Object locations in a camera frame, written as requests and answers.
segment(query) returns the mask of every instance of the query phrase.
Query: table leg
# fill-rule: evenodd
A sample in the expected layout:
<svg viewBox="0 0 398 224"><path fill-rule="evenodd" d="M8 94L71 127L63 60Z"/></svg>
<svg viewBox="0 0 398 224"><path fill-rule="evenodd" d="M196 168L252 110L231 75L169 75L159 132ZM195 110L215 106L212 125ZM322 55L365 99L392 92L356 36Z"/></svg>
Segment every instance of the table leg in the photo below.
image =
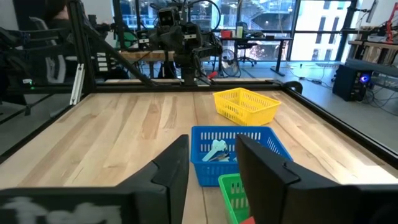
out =
<svg viewBox="0 0 398 224"><path fill-rule="evenodd" d="M281 40L280 44L279 44L279 52L278 52L278 60L276 61L276 69L271 68L271 70L273 72L275 72L276 74L278 74L278 75L280 75L282 77L284 77L285 74L281 73L279 71L279 69L280 69L280 61L282 60L282 53L283 53L283 50L284 50L284 42L285 42L284 40Z"/></svg>
<svg viewBox="0 0 398 224"><path fill-rule="evenodd" d="M155 64L155 62L149 62L149 76L150 76L151 79L155 78L154 64Z"/></svg>

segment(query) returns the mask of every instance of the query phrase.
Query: blue basket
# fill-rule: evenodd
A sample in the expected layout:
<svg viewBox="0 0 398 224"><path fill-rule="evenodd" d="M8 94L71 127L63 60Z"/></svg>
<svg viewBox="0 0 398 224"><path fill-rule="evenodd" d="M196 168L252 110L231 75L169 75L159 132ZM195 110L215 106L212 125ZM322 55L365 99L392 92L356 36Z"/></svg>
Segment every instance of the blue basket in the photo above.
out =
<svg viewBox="0 0 398 224"><path fill-rule="evenodd" d="M239 173L237 162L203 162L204 156L211 150L214 139L224 140L234 159L235 137L245 134L257 140L263 146L292 160L285 147L269 127L263 126L194 126L192 127L191 162L195 166L199 184L202 187L219 186L218 177L223 174Z"/></svg>

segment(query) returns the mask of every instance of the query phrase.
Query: person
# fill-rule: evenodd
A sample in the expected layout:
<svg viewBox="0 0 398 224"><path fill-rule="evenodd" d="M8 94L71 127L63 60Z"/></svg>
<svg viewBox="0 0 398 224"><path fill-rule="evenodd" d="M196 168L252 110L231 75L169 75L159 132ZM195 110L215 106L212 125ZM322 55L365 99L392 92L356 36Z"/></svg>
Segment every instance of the person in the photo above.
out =
<svg viewBox="0 0 398 224"><path fill-rule="evenodd" d="M44 21L49 29L65 29L59 33L62 39L55 40L57 44L62 44L62 42L67 40L68 36L71 34L70 30L72 28L68 15L67 0L46 0ZM63 53L65 58L75 55L76 50L73 44L65 47L65 51ZM66 77L75 76L77 64L77 61L74 60L65 61Z"/></svg>
<svg viewBox="0 0 398 224"><path fill-rule="evenodd" d="M60 29L65 28L65 31L60 32L61 37L64 40L70 35L72 28L71 22L69 21L67 0L46 0L46 10L44 15L44 21L49 29ZM75 47L73 45L67 48L64 56L76 55Z"/></svg>

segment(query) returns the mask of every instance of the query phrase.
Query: computer tower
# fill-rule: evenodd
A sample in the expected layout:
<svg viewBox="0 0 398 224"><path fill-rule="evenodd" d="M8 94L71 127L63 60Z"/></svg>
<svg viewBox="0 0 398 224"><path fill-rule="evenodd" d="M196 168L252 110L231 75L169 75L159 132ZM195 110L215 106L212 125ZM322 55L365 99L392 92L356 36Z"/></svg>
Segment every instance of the computer tower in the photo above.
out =
<svg viewBox="0 0 398 224"><path fill-rule="evenodd" d="M336 71L335 85L333 93L340 96L345 101L363 100L368 83L362 83L363 75L371 76L373 71L358 70L349 68L346 65L340 65Z"/></svg>

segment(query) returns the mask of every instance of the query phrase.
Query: wooden tabletop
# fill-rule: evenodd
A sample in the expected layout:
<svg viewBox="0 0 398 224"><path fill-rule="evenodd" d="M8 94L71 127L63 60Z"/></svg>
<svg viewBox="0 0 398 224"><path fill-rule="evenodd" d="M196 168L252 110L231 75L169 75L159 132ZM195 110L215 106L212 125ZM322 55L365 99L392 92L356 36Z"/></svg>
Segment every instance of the wooden tabletop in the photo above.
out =
<svg viewBox="0 0 398 224"><path fill-rule="evenodd" d="M342 184L398 182L395 169L285 93L259 93L282 102L269 126L295 162ZM0 189L114 186L194 125L234 123L210 92L89 95L0 165ZM226 223L220 189L200 187L192 164L185 204L183 223Z"/></svg>
<svg viewBox="0 0 398 224"><path fill-rule="evenodd" d="M120 52L120 54L128 60L138 60L142 58L143 61L156 62L165 60L164 50L154 50L152 52ZM174 61L174 51L169 52L169 60Z"/></svg>
<svg viewBox="0 0 398 224"><path fill-rule="evenodd" d="M216 82L264 82L264 81L271 81L272 78L214 78ZM178 78L156 78L152 79L154 82L158 83L180 83L181 80ZM140 80L133 79L133 80L106 80L106 83L141 83Z"/></svg>

